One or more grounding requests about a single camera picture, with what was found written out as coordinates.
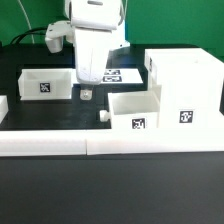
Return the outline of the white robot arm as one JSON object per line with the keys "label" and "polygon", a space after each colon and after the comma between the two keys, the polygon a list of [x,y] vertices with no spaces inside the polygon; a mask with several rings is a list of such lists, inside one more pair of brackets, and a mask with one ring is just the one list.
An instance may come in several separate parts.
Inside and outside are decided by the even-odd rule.
{"label": "white robot arm", "polygon": [[76,78],[80,98],[91,100],[106,70],[113,33],[123,23],[122,0],[65,0],[75,48]]}

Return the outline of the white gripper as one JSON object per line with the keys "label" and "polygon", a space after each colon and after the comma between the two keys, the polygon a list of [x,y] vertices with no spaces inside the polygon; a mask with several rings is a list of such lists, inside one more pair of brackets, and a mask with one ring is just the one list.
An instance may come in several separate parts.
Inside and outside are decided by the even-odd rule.
{"label": "white gripper", "polygon": [[112,33],[120,25],[121,0],[71,0],[70,19],[75,41],[81,100],[92,99],[92,87],[104,75]]}

